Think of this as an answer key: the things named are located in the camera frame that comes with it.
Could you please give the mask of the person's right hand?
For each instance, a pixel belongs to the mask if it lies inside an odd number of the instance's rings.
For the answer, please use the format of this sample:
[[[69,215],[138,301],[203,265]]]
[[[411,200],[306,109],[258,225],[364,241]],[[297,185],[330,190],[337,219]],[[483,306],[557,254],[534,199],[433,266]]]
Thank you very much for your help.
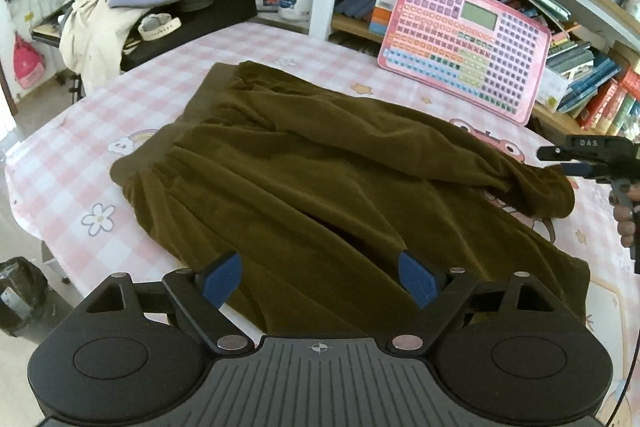
[[[627,248],[634,246],[639,237],[639,184],[628,187],[626,195],[634,202],[630,209],[620,203],[614,192],[610,193],[610,204],[613,206],[613,216],[617,223],[617,233],[620,243]]]

